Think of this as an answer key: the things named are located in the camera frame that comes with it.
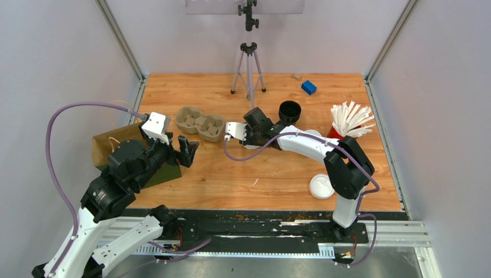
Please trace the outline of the brown coffee cup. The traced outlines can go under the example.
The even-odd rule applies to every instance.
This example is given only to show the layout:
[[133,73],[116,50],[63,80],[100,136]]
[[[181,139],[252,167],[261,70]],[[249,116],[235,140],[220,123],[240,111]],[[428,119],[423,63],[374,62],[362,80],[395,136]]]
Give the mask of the brown coffee cup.
[[312,135],[315,138],[322,138],[322,134],[317,130],[305,130],[305,133]]

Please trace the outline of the green paper bag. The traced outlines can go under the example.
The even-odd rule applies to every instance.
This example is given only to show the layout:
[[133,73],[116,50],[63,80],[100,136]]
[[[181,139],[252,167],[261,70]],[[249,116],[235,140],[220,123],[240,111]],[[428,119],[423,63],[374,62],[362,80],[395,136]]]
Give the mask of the green paper bag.
[[[108,156],[112,154],[122,142],[129,140],[137,140],[143,143],[144,147],[149,147],[140,132],[138,123],[113,129],[106,133],[94,136],[91,142],[91,158],[94,167],[99,171],[103,171],[108,166]],[[165,164],[143,188],[150,188],[181,177],[182,173],[179,166]]]

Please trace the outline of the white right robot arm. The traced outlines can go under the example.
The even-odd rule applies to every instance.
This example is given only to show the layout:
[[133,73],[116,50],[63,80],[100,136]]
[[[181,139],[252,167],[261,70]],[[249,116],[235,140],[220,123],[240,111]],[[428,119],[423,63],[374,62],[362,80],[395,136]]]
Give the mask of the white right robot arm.
[[345,242],[354,233],[361,199],[368,192],[366,186],[374,183],[375,168],[355,138],[323,137],[316,131],[298,129],[295,124],[301,107],[293,101],[280,105],[279,121],[273,123],[263,111],[255,107],[244,116],[244,123],[226,124],[228,137],[236,138],[245,147],[260,150],[266,147],[295,152],[318,161],[326,167],[328,180],[337,193],[332,215],[332,237]]

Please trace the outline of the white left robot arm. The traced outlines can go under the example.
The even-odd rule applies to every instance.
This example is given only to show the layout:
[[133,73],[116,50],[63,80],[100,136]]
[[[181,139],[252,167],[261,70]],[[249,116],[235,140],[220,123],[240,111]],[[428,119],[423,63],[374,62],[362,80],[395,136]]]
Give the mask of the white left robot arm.
[[176,235],[177,216],[160,205],[133,229],[96,249],[105,231],[162,166],[190,167],[200,145],[179,136],[180,150],[176,151],[170,143],[145,140],[149,147],[139,140],[127,140],[109,155],[108,167],[89,184],[80,201],[76,224],[53,259],[33,268],[33,277],[104,277],[139,246]]

